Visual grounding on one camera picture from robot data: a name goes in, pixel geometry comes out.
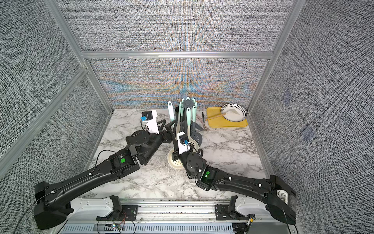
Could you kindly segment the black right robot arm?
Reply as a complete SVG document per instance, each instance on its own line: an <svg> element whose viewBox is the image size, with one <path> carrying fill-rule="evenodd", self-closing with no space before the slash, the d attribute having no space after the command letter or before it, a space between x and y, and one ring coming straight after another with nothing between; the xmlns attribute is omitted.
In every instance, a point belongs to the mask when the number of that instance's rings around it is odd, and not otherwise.
<svg viewBox="0 0 374 234"><path fill-rule="evenodd" d="M229 191L256 199L265 204L275 220L296 224L296 212L291 205L291 197L296 197L296 192L279 176L249 178L230 174L207 165L202 154L202 150L182 154L172 151L171 159L180 160L187 176L202 190Z"/></svg>

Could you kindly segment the dark grey utensil rack stand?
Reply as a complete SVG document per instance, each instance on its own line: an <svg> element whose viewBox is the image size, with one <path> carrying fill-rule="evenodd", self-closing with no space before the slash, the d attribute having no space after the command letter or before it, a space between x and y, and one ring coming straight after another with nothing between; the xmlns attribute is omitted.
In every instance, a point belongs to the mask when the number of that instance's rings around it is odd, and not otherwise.
<svg viewBox="0 0 374 234"><path fill-rule="evenodd" d="M195 125L193 125L193 119L191 118L192 117L192 108L195 106L197 107L197 102L195 101L194 98L190 99L189 97L187 98L183 98L182 99L182 110L179 111L179 108L176 107L175 108L175 113L176 114L179 114L180 115L180 123L179 123L179 126L180 126L180 131L184 131L185 133L187 132L187 129L188 129L188 122L187 122L187 118L188 116L190 116L190 121L191 121L191 130L199 130L199 131L203 131L204 128L201 127L200 125L198 125L197 123Z"/></svg>

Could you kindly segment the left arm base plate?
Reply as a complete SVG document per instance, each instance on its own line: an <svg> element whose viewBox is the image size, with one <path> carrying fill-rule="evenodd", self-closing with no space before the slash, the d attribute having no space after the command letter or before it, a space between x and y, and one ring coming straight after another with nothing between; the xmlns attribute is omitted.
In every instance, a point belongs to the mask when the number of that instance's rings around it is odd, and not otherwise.
<svg viewBox="0 0 374 234"><path fill-rule="evenodd" d="M138 205L122 205L122 210L114 210L106 217L96 217L96 221L135 221L138 213Z"/></svg>

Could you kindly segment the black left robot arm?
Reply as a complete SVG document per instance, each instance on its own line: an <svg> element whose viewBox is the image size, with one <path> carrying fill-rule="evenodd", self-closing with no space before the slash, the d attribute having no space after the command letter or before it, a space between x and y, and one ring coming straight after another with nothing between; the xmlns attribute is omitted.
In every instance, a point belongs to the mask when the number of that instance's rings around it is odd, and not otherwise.
<svg viewBox="0 0 374 234"><path fill-rule="evenodd" d="M72 200L111 181L121 179L146 165L162 143L171 143L175 121L158 121L159 133L138 130L126 137L125 148L114 152L100 164L67 180L35 186L34 219L38 229L47 230L64 222L74 209Z"/></svg>

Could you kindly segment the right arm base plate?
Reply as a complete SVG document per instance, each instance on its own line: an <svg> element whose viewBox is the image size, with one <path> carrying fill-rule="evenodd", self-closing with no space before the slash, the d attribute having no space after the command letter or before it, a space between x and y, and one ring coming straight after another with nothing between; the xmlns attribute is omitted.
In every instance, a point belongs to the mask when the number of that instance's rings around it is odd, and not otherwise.
<svg viewBox="0 0 374 234"><path fill-rule="evenodd" d="M246 220L250 219L255 220L256 217L254 214L242 215L235 211L234 209L229 209L229 205L216 204L215 205L215 216L216 220L225 221L225 220Z"/></svg>

